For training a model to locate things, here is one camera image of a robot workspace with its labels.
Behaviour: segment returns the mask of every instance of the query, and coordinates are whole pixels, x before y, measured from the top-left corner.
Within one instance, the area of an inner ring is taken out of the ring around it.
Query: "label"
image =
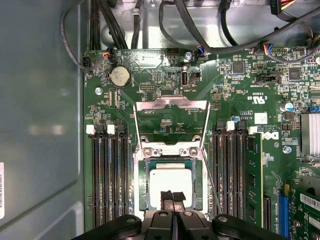
[[[0,219],[5,216],[5,164],[0,162]]]
[[[303,195],[302,193],[300,193],[300,201],[320,211],[320,201],[314,200],[311,197]]]
[[[317,229],[320,229],[320,222],[315,220],[314,218],[309,216],[309,223],[313,226],[315,226]]]

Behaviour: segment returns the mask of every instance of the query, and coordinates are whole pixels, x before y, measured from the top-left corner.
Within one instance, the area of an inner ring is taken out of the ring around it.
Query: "cable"
[[[64,14],[61,17],[61,21],[60,21],[60,32],[62,35],[62,40],[63,40],[63,44],[64,47],[66,49],[66,51],[68,52],[70,58],[72,59],[72,61],[81,69],[88,71],[88,72],[92,72],[94,69],[96,69],[101,63],[102,61],[105,59],[104,57],[101,57],[98,59],[98,61],[92,66],[92,67],[87,67],[87,66],[83,66],[80,62],[78,62],[78,60],[76,59],[76,57],[74,56],[72,50],[70,49],[68,40],[67,40],[67,36],[66,36],[66,31],[65,31],[65,21],[66,21],[66,17],[68,15],[68,13],[75,9],[77,6],[79,6],[80,4],[82,4],[85,0],[79,0],[75,5],[69,7]]]
[[[231,36],[229,29],[228,29],[228,26],[227,26],[227,10],[226,9],[222,10],[220,13],[220,22],[221,22],[221,28],[222,28],[222,31],[223,31],[225,38],[228,40],[228,42],[232,46],[237,46],[238,43]]]
[[[110,32],[110,35],[111,35],[111,37],[112,37],[112,39],[113,39],[113,42],[114,42],[114,44],[115,44],[115,47],[116,47],[117,49],[122,49],[122,46],[121,46],[121,44],[120,44],[118,35],[117,35],[117,33],[116,33],[116,30],[115,30],[114,26],[112,25],[111,20],[110,20],[110,18],[109,18],[109,16],[108,16],[106,10],[104,9],[104,6],[103,6],[103,4],[102,4],[102,1],[101,1],[101,0],[96,0],[96,2],[98,3],[98,6],[99,6],[99,8],[100,8],[100,11],[101,11],[101,13],[102,13],[102,15],[103,15],[103,18],[104,18],[104,20],[105,20],[105,22],[106,22],[106,24],[107,24],[107,26],[108,26],[108,28],[109,28],[109,32]]]
[[[296,59],[296,60],[285,60],[285,59],[281,59],[281,58],[278,58],[278,57],[275,57],[275,56],[272,56],[270,54],[268,54],[267,56],[274,60],[274,61],[277,61],[279,63],[282,63],[282,64],[296,64],[296,63],[301,63],[302,61],[304,60],[307,60],[309,59],[312,55],[314,55],[318,50],[320,49],[320,44],[318,43],[318,45],[312,49],[307,55],[305,55],[304,57],[302,58],[299,58],[299,59]]]
[[[163,1],[160,3],[160,6],[159,6],[159,27],[160,27],[160,31],[161,33],[163,34],[163,36],[171,43],[173,43],[174,45],[176,45],[178,48],[181,48],[181,49],[189,49],[189,50],[197,50],[197,48],[195,47],[190,47],[190,46],[187,46],[187,45],[184,45],[176,40],[174,40],[170,35],[169,33],[165,30],[165,27],[164,27],[164,6],[165,5],[175,5],[174,2],[172,1]]]
[[[237,52],[237,51],[240,51],[243,49],[249,49],[249,48],[256,47],[258,44],[265,43],[265,42],[277,37],[278,35],[284,33],[285,31],[291,29],[293,26],[320,14],[320,7],[317,7],[316,9],[297,18],[295,21],[290,22],[287,25],[279,28],[278,30],[276,30],[266,36],[255,39],[253,41],[250,41],[250,42],[247,42],[244,44],[240,44],[238,46],[231,46],[231,47],[210,47],[207,44],[207,42],[204,40],[204,38],[201,36],[197,27],[195,26],[195,23],[192,20],[184,1],[183,0],[174,0],[174,2],[175,2],[175,5],[179,11],[179,14],[182,18],[182,21],[183,21],[184,25],[186,26],[186,28],[188,29],[188,31],[199,42],[199,44],[203,46],[204,50],[206,50],[210,54],[230,54],[230,53],[234,53],[234,52]]]
[[[138,0],[135,4],[135,9],[140,9],[141,5],[144,0]],[[134,15],[133,16],[133,35],[131,40],[131,49],[137,49],[138,48],[138,40],[139,40],[139,33],[140,33],[140,16]]]
[[[116,34],[119,38],[119,41],[120,41],[120,44],[122,45],[122,48],[123,49],[128,49],[128,46],[127,46],[127,43],[126,43],[126,40],[125,40],[125,37],[122,33],[122,30],[115,18],[115,15],[113,14],[110,6],[108,5],[108,3],[105,1],[105,0],[100,0],[100,3],[102,4],[102,7],[100,7],[100,9],[104,8],[109,20],[110,20],[110,23],[113,25],[115,31],[116,31]]]

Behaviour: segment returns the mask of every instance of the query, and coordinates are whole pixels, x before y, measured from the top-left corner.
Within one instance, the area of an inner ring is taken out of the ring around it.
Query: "integrated circuit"
[[[243,61],[235,61],[232,64],[233,74],[244,74],[245,73],[245,63]]]
[[[289,80],[298,81],[301,79],[301,68],[291,67],[289,68]]]

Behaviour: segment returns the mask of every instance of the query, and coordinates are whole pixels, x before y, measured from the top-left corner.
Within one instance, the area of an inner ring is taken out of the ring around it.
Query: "wire bundle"
[[[264,53],[266,56],[268,56],[271,53],[271,49],[274,45],[273,44],[264,44],[263,48],[264,48]]]
[[[294,4],[296,0],[281,0],[281,10],[285,10],[290,5]]]

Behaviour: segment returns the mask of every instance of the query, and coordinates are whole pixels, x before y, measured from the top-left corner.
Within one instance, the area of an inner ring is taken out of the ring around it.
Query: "green circuit board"
[[[285,185],[297,185],[300,176],[320,176],[320,168],[303,161],[300,124],[300,114],[320,103],[320,65],[315,60],[320,53],[302,63],[283,64],[251,49],[228,55],[192,52],[187,62],[186,52],[177,48],[116,50],[113,63],[104,60],[84,75],[84,128],[87,133],[88,126],[95,128],[95,135],[84,136],[86,231],[122,214],[135,214],[137,205],[141,211],[147,209],[148,179],[143,165],[139,186],[134,184],[133,154],[138,144],[134,105],[161,96],[210,103],[204,147],[225,213],[279,233],[279,195],[284,194]],[[297,59],[305,49],[275,48],[272,53]],[[102,54],[87,51],[84,58],[93,64]],[[125,87],[110,81],[116,67],[125,67],[130,74]],[[187,72],[183,86],[182,72]],[[292,103],[292,108],[286,109],[286,103]],[[168,145],[202,136],[206,121],[204,109],[175,105],[136,115],[140,136]],[[234,130],[226,131],[228,121],[235,123]],[[114,128],[113,134],[107,133],[108,127]],[[290,153],[284,147],[290,147]],[[196,205],[203,211],[207,206],[206,216],[212,219],[217,209],[210,181],[205,186],[206,200],[203,176],[196,170],[192,174],[201,190],[193,189]],[[139,201],[135,191],[142,193]],[[264,216],[267,204],[269,214]]]

